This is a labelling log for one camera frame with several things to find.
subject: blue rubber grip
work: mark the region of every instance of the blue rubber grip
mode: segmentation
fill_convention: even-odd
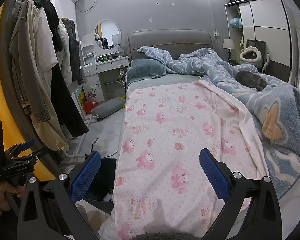
[[[82,200],[100,166],[101,155],[95,151],[95,154],[86,163],[85,167],[80,171],[79,175],[75,178],[71,185],[70,198],[73,203]]]
[[[23,144],[20,144],[19,150],[20,152],[24,152],[25,150],[31,148],[34,145],[35,141],[33,139],[26,141]]]
[[[200,152],[199,162],[217,197],[226,202],[230,198],[229,183],[204,149]]]

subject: lamp shade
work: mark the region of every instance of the lamp shade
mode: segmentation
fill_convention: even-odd
[[[118,44],[121,44],[122,41],[121,41],[121,34],[114,34],[112,35],[112,44],[113,45],[118,45]]]
[[[223,41],[223,48],[224,48],[224,49],[235,49],[233,40],[231,40],[231,39],[225,39],[225,40]]]

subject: red box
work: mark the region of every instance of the red box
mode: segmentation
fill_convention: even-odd
[[[84,104],[84,109],[86,110],[87,114],[91,114],[91,110],[97,107],[96,102],[88,102]]]

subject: round mirror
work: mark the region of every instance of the round mirror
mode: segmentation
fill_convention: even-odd
[[[112,49],[117,44],[113,44],[112,35],[119,34],[117,25],[111,20],[100,21],[94,31],[94,38],[98,46],[102,49]]]

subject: table lamp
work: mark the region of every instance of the table lamp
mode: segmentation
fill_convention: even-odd
[[[231,49],[235,49],[235,46],[234,46],[234,43],[233,43],[233,40],[231,39],[225,39],[223,41],[223,49],[228,49],[229,50],[229,58],[228,60],[231,59]]]
[[[121,44],[121,43],[122,43],[121,34],[114,34],[114,35],[112,35],[112,44],[118,46],[119,56],[120,56],[119,44]]]

